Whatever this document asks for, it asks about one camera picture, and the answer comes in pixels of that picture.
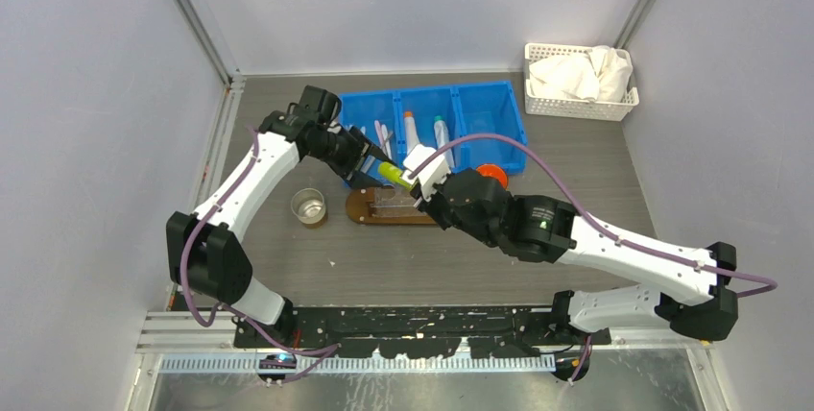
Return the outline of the yellow-green toothpaste tube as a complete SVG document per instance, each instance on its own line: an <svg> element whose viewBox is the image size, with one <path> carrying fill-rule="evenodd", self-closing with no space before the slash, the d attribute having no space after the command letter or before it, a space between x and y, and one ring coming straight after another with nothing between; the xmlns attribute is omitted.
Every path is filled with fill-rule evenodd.
<svg viewBox="0 0 814 411"><path fill-rule="evenodd" d="M413 185L409 180L405 180L402 178L403 171L396 165L391 164L390 162L386 161L380 162L377 167L377 172L388 183L392 185L401 186L407 191L410 191L413 188Z"/></svg>

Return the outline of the orange plastic mug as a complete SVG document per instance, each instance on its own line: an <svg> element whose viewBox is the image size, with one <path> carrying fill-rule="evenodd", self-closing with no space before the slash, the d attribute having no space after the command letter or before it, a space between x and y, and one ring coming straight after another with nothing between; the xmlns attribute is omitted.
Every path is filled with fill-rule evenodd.
<svg viewBox="0 0 814 411"><path fill-rule="evenodd" d="M493 163L484 163L479 165L476 171L484 177L497 180L504 189L508 188L508 175L500 166Z"/></svg>

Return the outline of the brown wooden oval tray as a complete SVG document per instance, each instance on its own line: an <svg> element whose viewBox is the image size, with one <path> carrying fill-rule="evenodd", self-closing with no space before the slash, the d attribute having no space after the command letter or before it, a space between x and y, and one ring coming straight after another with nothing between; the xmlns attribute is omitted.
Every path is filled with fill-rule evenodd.
<svg viewBox="0 0 814 411"><path fill-rule="evenodd" d="M357 224L379 226L435 226L435 221L418 211L416 201L403 189L391 186L351 190L347 217Z"/></svg>

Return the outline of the clear textured toothbrush holder rack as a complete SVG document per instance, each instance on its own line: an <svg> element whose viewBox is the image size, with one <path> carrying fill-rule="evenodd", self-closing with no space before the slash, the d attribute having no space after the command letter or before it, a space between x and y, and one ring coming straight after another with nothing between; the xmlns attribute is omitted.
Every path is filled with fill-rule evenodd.
<svg viewBox="0 0 814 411"><path fill-rule="evenodd" d="M389 185L368 188L365 199L372 217L398 218L421 217L423 213L417 207L417 200L402 188Z"/></svg>

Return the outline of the white toothpaste tube orange cap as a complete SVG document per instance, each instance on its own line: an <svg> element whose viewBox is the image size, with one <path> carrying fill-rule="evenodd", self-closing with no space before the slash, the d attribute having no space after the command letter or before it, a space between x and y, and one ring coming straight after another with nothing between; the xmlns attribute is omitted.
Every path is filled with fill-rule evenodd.
<svg viewBox="0 0 814 411"><path fill-rule="evenodd" d="M403 113L403 124L407 153L410 153L420 145L416 119L411 111L407 110Z"/></svg>

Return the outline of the blue plastic divided bin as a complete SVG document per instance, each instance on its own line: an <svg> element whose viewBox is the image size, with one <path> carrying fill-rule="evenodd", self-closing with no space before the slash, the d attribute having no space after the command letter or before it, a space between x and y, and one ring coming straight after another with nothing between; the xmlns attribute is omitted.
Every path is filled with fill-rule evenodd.
<svg viewBox="0 0 814 411"><path fill-rule="evenodd" d="M508 81L343 93L339 123L356 127L375 145L375 128L388 130L389 155L402 165L409 153L404 114L413 114L416 136L437 148L434 123L445 123L451 140L475 133L496 133L526 146L528 137Z"/></svg>

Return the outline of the silver metal cup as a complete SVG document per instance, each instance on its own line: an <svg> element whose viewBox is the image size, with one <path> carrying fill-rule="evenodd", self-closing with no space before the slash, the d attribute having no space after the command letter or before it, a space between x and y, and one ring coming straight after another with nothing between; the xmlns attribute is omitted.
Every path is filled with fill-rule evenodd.
<svg viewBox="0 0 814 411"><path fill-rule="evenodd" d="M290 205L293 214L306 228L319 228L328 218L324 196L315 188L304 188L298 191L292 197Z"/></svg>

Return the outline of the white toothpaste tube green cap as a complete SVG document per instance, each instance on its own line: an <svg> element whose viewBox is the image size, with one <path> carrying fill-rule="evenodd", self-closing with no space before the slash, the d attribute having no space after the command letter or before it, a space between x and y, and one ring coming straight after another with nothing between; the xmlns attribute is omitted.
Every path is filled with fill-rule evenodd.
<svg viewBox="0 0 814 411"><path fill-rule="evenodd" d="M440 115L436 115L434 117L434 135L436 139L436 143L439 148L443 147L444 145L450 142L450 132L449 129L444 121L444 119ZM448 165L448 167L453 170L455 168L455 161L454 156L451 150L447 150L443 153L443 157Z"/></svg>

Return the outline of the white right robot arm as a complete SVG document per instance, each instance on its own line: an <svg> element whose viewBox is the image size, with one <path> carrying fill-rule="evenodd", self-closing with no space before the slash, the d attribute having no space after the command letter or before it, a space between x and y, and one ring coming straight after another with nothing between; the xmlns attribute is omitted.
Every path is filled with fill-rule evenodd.
<svg viewBox="0 0 814 411"><path fill-rule="evenodd" d="M739 318L738 298L728 288L736 250L727 243L682 249L644 237L626 245L623 229L568 202L514 195L472 169L425 178L412 194L440 228L460 230L519 261L577 265L631 281L601 292L556 293L547 322L561 344L605 328L646 326L722 341Z"/></svg>

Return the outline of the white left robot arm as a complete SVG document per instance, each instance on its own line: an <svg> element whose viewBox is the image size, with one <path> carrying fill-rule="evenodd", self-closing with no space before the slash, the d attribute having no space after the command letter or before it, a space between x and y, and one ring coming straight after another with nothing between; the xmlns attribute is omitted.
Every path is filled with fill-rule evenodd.
<svg viewBox="0 0 814 411"><path fill-rule="evenodd" d="M270 113L252 134L251 148L224 183L191 213L175 212L166 224L171 280L186 298L206 295L258 322L269 346L286 346L295 332L283 315L290 302L261 283L242 240L257 210L305 157L325 163L352 188L381 186L365 170L389 157L360 129L341 126L340 98L306 86L286 110Z"/></svg>

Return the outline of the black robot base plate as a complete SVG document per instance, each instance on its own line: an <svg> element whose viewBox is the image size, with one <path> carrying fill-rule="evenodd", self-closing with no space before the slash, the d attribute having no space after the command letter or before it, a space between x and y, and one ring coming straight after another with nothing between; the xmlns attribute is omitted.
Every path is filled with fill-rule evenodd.
<svg viewBox="0 0 814 411"><path fill-rule="evenodd" d="M272 326L253 327L238 317L234 344L266 349L280 343L297 351L340 358L524 358L559 346L578 349L585 337L559 329L547 306L313 306L284 310Z"/></svg>

